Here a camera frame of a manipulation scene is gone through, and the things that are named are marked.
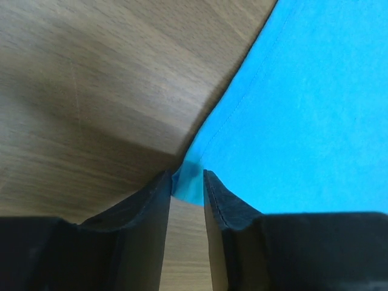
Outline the turquoise t shirt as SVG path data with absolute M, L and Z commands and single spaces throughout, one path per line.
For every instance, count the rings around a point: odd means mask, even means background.
M 387 2 L 278 1 L 173 176 L 263 213 L 387 212 Z

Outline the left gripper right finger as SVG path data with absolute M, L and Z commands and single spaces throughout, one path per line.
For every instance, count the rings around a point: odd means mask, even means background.
M 386 290 L 387 215 L 266 215 L 203 173 L 213 290 Z

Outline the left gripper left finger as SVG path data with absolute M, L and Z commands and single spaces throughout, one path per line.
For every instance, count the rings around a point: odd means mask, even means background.
M 158 290 L 171 190 L 162 172 L 81 224 L 1 218 L 1 289 Z

